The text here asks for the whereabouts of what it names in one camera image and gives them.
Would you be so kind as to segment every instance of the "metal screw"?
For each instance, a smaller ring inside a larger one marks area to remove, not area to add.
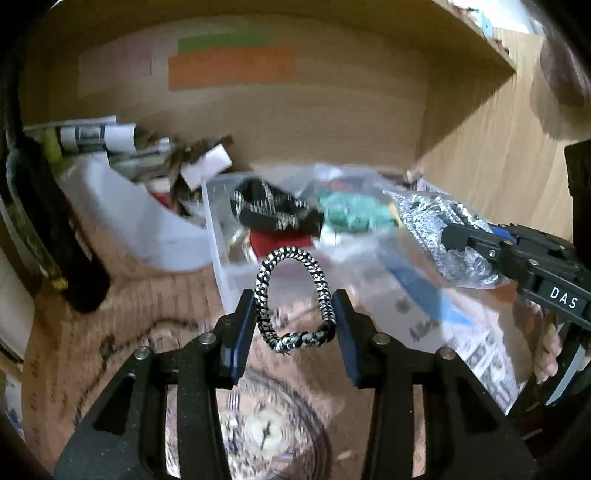
[[[390,343],[390,336],[385,333],[376,333],[372,340],[376,345],[387,345]]]
[[[199,342],[202,345],[211,345],[217,340],[217,337],[212,332],[205,332],[199,336]]]
[[[145,360],[150,356],[150,349],[146,346],[141,346],[135,349],[134,357],[138,360]]]
[[[453,360],[457,355],[456,351],[448,346],[441,347],[437,353],[445,360]]]

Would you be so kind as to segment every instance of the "finger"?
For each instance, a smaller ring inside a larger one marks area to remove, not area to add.
[[[549,323],[546,327],[544,338],[542,339],[542,345],[552,353],[554,356],[559,356],[562,351],[562,345],[560,344],[560,337],[556,331],[556,325]]]
[[[538,366],[542,372],[546,372],[549,376],[553,377],[558,373],[558,363],[556,357],[551,353],[545,353],[538,360]]]
[[[538,364],[534,365],[534,373],[535,373],[535,377],[541,381],[541,382],[545,382],[546,380],[548,380],[548,374],[546,372],[544,372],[539,366]]]

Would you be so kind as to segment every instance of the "black strap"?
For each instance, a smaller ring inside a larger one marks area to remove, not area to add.
[[[237,220],[257,232],[320,236],[324,213],[261,179],[244,180],[232,194]]]

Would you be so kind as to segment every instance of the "blue object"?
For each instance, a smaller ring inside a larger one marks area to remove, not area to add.
[[[513,243],[517,243],[515,238],[513,238],[513,236],[503,227],[500,227],[498,225],[491,225],[490,223],[488,224],[488,226],[491,227],[492,233],[494,233],[495,235],[506,238],[507,240],[512,240]]]
[[[380,255],[384,267],[400,282],[404,290],[431,318],[439,322],[457,325],[474,325],[474,322],[457,307],[427,278],[416,271],[406,260]]]

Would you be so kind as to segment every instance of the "green sticker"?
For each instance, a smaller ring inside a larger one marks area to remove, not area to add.
[[[178,39],[178,53],[214,48],[268,47],[269,35],[264,28],[245,27],[228,33],[196,35]]]

